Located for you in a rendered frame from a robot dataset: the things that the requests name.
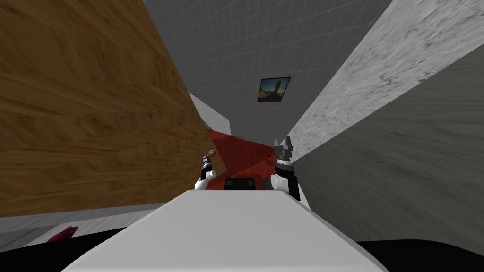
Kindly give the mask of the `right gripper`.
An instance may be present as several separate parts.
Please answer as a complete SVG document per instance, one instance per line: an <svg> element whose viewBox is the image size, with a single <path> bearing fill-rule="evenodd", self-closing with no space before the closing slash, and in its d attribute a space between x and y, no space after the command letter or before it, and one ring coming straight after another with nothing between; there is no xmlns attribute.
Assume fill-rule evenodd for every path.
<svg viewBox="0 0 484 272"><path fill-rule="evenodd" d="M290 136L285 136L284 146L280 146L278 140L275 139L273 143L274 152L277 162L280 164L289 164L292 157L292 142Z"/></svg>

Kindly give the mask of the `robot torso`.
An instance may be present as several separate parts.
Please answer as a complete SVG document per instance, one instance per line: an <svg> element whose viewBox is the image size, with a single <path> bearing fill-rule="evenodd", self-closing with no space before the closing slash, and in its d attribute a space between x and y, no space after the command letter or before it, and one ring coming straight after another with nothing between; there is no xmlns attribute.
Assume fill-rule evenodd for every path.
<svg viewBox="0 0 484 272"><path fill-rule="evenodd" d="M189 190L62 272L389 272L288 193Z"/></svg>

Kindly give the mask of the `brown wooden door leaf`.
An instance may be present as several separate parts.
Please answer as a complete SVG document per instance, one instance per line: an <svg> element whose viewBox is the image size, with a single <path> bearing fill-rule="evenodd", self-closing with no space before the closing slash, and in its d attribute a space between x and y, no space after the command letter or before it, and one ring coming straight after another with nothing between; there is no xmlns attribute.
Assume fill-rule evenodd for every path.
<svg viewBox="0 0 484 272"><path fill-rule="evenodd" d="M142 0L0 0L0 218L168 202L214 148Z"/></svg>

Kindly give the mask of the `framed picture on wall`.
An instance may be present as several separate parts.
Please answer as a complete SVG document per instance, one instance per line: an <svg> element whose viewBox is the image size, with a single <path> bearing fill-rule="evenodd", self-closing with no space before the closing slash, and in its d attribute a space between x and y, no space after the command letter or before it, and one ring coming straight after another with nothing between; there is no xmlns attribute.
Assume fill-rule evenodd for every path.
<svg viewBox="0 0 484 272"><path fill-rule="evenodd" d="M258 101L280 103L290 80L290 76L261 79Z"/></svg>

